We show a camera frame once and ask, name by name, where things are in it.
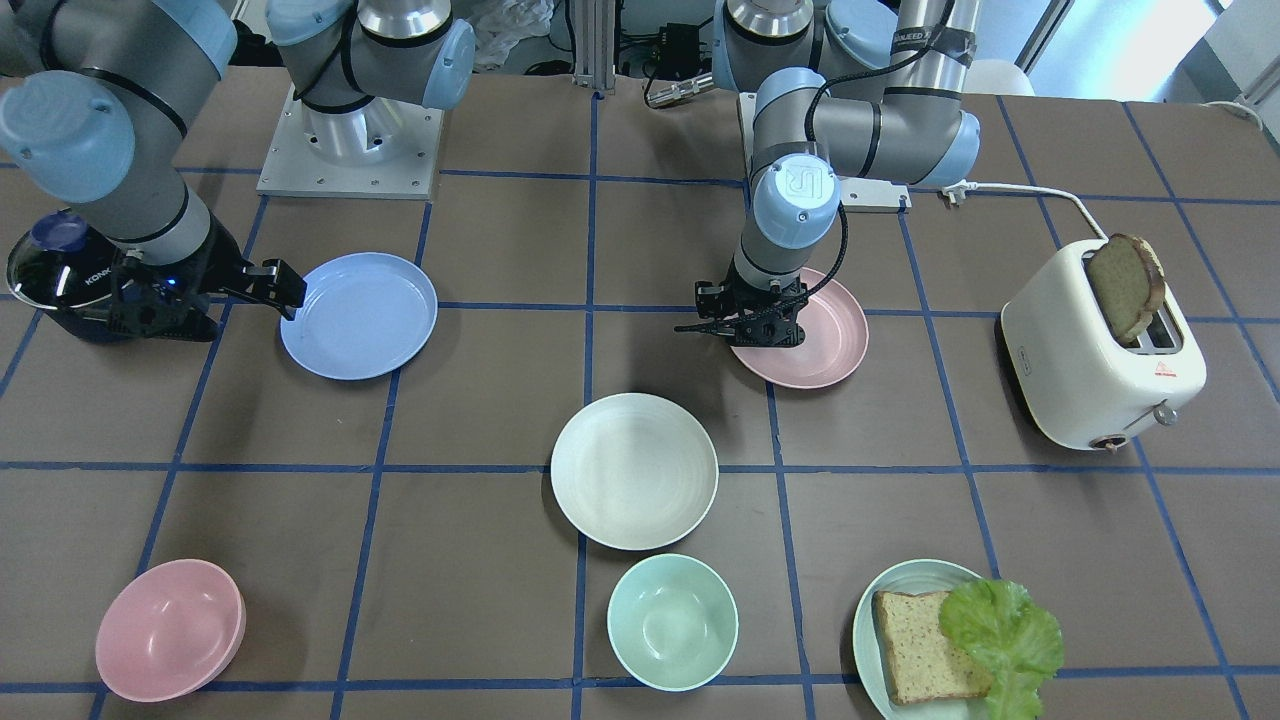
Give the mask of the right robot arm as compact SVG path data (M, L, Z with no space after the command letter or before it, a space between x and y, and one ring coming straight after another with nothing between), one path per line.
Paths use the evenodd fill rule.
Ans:
M270 1L265 20L316 141L379 101L456 108L474 72L448 1ZM63 205L10 252L20 301L88 342L209 342L214 295L293 319L306 282L247 260L173 163L238 44L219 1L3 5L3 151Z

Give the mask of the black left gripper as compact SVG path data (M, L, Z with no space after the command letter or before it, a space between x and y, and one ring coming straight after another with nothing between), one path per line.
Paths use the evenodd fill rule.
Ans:
M806 306L809 288L801 281L781 286L774 281L759 290L744 281L695 284L700 323L677 325L677 333L713 334L740 348L795 348L805 341L797 314Z

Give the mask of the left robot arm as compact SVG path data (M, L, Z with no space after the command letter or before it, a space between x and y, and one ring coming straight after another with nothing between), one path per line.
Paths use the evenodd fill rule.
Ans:
M791 348L814 293L800 270L832 224L841 179L942 187L980 149L961 92L977 1L719 1L712 76L753 94L749 209L722 282L698 282L692 333Z

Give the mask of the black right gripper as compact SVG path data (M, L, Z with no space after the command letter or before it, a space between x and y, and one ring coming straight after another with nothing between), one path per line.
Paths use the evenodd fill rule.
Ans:
M280 259L255 265L242 258L227 228L210 219L193 255L169 265L147 265L140 252L118 251L110 266L106 329L134 338L211 341L218 324L207 315L214 293L276 309L287 322L305 304L306 281Z

